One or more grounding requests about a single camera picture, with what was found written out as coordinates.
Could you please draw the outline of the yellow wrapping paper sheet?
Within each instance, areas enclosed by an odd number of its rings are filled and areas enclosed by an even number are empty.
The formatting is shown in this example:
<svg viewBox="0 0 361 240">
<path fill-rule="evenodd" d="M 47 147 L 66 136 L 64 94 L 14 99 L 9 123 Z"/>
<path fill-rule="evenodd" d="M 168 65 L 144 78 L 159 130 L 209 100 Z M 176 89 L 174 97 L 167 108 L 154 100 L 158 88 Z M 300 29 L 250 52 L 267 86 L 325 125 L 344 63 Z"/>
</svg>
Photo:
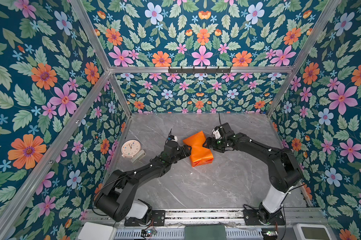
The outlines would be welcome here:
<svg viewBox="0 0 361 240">
<path fill-rule="evenodd" d="M 186 139 L 183 140 L 183 143 L 191 147 L 190 161 L 191 166 L 203 166 L 211 164 L 214 160 L 212 151 L 208 148 L 203 147 L 205 141 L 207 140 L 203 131 L 198 132 Z"/>
</svg>

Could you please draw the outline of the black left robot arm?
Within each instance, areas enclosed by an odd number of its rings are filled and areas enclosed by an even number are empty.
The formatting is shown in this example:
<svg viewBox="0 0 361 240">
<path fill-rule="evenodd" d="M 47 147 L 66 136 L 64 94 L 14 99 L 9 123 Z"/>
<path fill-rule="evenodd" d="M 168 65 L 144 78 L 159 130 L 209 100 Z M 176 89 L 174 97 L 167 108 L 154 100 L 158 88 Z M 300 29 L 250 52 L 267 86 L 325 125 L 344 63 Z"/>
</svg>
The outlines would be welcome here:
<svg viewBox="0 0 361 240">
<path fill-rule="evenodd" d="M 145 201 L 135 199 L 138 188 L 162 177 L 173 164 L 189 157 L 191 153 L 192 147 L 179 145 L 175 136 L 170 135 L 163 151 L 145 166 L 127 172 L 112 172 L 94 197 L 94 206 L 116 222 L 125 218 L 135 218 L 146 225 L 151 220 L 152 207 Z"/>
</svg>

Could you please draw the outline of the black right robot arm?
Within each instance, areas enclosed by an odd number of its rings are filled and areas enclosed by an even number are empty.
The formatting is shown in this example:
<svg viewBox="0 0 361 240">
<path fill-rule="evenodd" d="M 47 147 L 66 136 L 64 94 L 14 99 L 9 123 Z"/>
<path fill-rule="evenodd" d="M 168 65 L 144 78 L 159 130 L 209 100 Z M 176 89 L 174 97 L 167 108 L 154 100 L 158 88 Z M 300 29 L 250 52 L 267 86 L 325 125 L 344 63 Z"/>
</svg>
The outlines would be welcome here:
<svg viewBox="0 0 361 240">
<path fill-rule="evenodd" d="M 229 150 L 243 152 L 267 165 L 271 186 L 260 204 L 259 214 L 277 213 L 288 192 L 303 178 L 301 167 L 289 149 L 270 147 L 244 133 L 236 134 L 228 123 L 215 127 L 203 147 L 220 153 Z"/>
</svg>

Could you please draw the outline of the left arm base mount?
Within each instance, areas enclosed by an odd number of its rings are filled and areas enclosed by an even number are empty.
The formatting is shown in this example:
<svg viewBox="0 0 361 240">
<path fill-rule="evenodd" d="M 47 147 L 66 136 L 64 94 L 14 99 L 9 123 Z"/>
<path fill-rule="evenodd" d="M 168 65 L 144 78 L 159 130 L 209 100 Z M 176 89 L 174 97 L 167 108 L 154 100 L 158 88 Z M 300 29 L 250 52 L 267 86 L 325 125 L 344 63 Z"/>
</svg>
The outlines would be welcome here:
<svg viewBox="0 0 361 240">
<path fill-rule="evenodd" d="M 165 210 L 153 210 L 150 205 L 135 201 L 125 218 L 124 225 L 126 227 L 162 227 L 165 214 Z"/>
</svg>

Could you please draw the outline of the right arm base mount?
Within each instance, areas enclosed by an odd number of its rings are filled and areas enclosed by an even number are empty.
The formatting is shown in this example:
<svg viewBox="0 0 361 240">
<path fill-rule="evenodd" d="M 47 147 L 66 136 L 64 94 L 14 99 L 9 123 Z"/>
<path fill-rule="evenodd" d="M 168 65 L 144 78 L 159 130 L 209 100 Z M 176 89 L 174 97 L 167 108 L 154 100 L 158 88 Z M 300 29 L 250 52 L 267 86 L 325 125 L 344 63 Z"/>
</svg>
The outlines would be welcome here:
<svg viewBox="0 0 361 240">
<path fill-rule="evenodd" d="M 282 209 L 275 213 L 269 213 L 266 209 L 254 209 L 245 207 L 243 210 L 246 226 L 284 226 L 286 224 Z"/>
</svg>

